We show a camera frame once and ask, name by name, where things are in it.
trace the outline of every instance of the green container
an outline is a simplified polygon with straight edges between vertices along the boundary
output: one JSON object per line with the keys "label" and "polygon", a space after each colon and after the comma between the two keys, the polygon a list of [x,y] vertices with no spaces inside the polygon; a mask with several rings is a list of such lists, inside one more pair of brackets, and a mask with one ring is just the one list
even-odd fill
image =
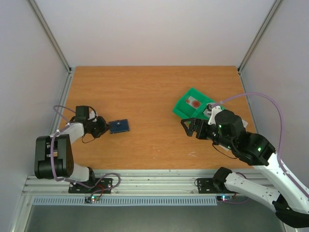
{"label": "green container", "polygon": [[[194,108],[186,102],[188,101],[188,99],[192,100],[192,98],[200,102],[198,108]],[[203,112],[206,109],[207,104],[212,102],[215,101],[202,94],[201,92],[197,91],[195,88],[191,88],[182,98],[179,99],[173,109],[173,112],[182,119],[187,119],[191,117],[209,119],[209,117],[205,116]]]}

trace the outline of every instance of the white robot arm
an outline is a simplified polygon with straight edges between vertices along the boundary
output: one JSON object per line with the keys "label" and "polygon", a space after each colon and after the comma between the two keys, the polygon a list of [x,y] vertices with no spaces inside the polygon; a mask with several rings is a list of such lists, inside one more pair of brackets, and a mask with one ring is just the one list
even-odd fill
{"label": "white robot arm", "polygon": [[280,160],[285,171],[281,168],[274,146],[264,136],[247,132],[239,116],[220,106],[211,109],[209,120],[189,118],[181,123],[188,136],[197,132],[196,138],[230,149],[275,187],[261,186],[221,167],[212,178],[218,192],[227,189],[243,194],[270,208],[287,225],[309,227],[309,190]]}
{"label": "white robot arm", "polygon": [[99,138],[110,129],[103,117],[97,116],[95,111],[89,112],[90,108],[77,106],[75,116],[64,129],[37,138],[34,173],[38,179],[54,179],[51,154],[56,153],[53,161],[57,178],[69,178],[72,182],[89,181],[92,170],[74,163],[71,144],[87,133]]}

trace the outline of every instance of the purple cable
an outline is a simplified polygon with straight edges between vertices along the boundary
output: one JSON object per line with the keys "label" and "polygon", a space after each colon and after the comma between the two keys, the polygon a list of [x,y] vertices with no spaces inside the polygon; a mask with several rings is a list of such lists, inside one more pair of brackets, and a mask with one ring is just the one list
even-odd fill
{"label": "purple cable", "polygon": [[[70,110],[71,112],[75,113],[74,110],[66,107],[66,106],[62,106],[62,105],[55,105],[53,107],[54,111],[59,114],[64,120],[66,120],[68,123],[70,122],[66,117],[64,117],[57,109],[56,107],[62,107],[62,108],[65,108],[67,110]],[[117,187],[118,185],[120,185],[120,182],[121,182],[121,178],[120,178],[120,175],[117,174],[117,173],[106,173],[104,174],[97,182],[94,186],[88,186],[88,185],[85,185],[84,183],[80,182],[80,181],[75,181],[75,180],[72,180],[72,179],[69,179],[69,178],[58,178],[57,177],[57,174],[56,174],[56,170],[55,170],[55,161],[54,161],[54,143],[55,143],[55,139],[58,135],[61,134],[61,132],[63,132],[64,130],[66,130],[67,128],[69,128],[70,125],[66,125],[64,128],[62,128],[61,130],[57,130],[56,133],[54,134],[54,136],[52,137],[52,140],[51,140],[51,143],[50,143],[50,163],[51,163],[51,166],[52,166],[52,173],[53,173],[53,177],[55,179],[55,181],[67,181],[67,182],[73,182],[73,183],[76,183],[76,184],[79,184],[81,186],[84,186],[88,189],[93,189],[104,177],[108,176],[108,175],[115,175],[118,177],[118,182],[110,187],[110,188],[105,188],[104,190],[110,190],[110,189],[113,189],[115,187]]]}
{"label": "purple cable", "polygon": [[63,105],[54,105],[54,107],[53,107],[54,111],[55,111],[57,114],[59,114],[67,123],[69,123],[70,120],[68,120],[62,113],[60,113],[60,112],[58,111],[57,108],[59,108],[59,107],[60,107],[60,108],[67,109],[67,110],[70,110],[70,111],[73,112],[73,113],[76,113],[76,112],[75,112],[74,110],[72,110],[72,109],[66,107],[66,106],[63,106]]}
{"label": "purple cable", "polygon": [[53,173],[53,177],[55,179],[55,181],[67,181],[67,182],[72,182],[72,183],[76,183],[76,184],[79,184],[81,186],[84,186],[88,189],[93,189],[104,177],[108,176],[108,175],[115,175],[118,177],[118,182],[110,187],[110,188],[105,188],[104,190],[110,190],[110,189],[113,189],[115,187],[117,187],[118,185],[120,185],[120,182],[121,182],[121,178],[120,178],[120,175],[117,174],[117,173],[106,173],[104,174],[96,183],[94,186],[88,186],[88,185],[85,185],[84,183],[80,182],[80,181],[75,181],[75,180],[72,180],[72,179],[69,179],[69,178],[58,178],[57,177],[57,174],[56,174],[56,170],[55,170],[55,162],[54,162],[54,143],[55,143],[55,139],[56,137],[61,134],[62,131],[64,131],[65,129],[69,128],[70,126],[69,125],[66,125],[64,128],[62,128],[61,130],[57,131],[52,140],[51,140],[51,143],[50,143],[50,163],[51,163],[51,166],[52,166],[52,173]]}
{"label": "purple cable", "polygon": [[271,103],[273,103],[273,105],[276,107],[278,114],[279,114],[279,118],[280,118],[280,137],[279,137],[279,146],[278,146],[278,152],[277,152],[277,161],[281,167],[281,169],[283,170],[283,172],[287,175],[287,177],[290,178],[290,180],[298,187],[298,189],[307,197],[309,198],[309,193],[307,193],[307,191],[305,191],[301,185],[288,173],[286,173],[286,169],[284,167],[284,165],[282,164],[282,160],[281,160],[281,147],[282,147],[282,137],[283,137],[283,131],[284,131],[284,122],[283,122],[283,114],[282,111],[280,109],[280,107],[278,106],[278,104],[269,96],[263,94],[263,93],[255,93],[255,92],[249,92],[249,93],[241,93],[235,96],[232,96],[230,98],[227,98],[223,101],[220,101],[219,103],[215,103],[212,105],[212,107],[216,107],[218,105],[222,105],[223,103],[228,102],[229,100],[232,100],[234,98],[238,98],[241,96],[248,96],[248,95],[257,95],[263,98],[266,98],[267,100],[269,100]]}
{"label": "purple cable", "polygon": [[50,164],[52,166],[52,173],[54,176],[55,181],[62,181],[65,180],[65,178],[58,178],[57,174],[56,174],[56,170],[55,170],[55,163],[54,163],[54,143],[55,143],[55,139],[58,135],[61,134],[62,131],[64,131],[65,129],[69,128],[70,125],[66,125],[64,128],[62,128],[61,130],[57,130],[56,133],[54,134],[54,136],[52,137],[52,140],[50,142]]}

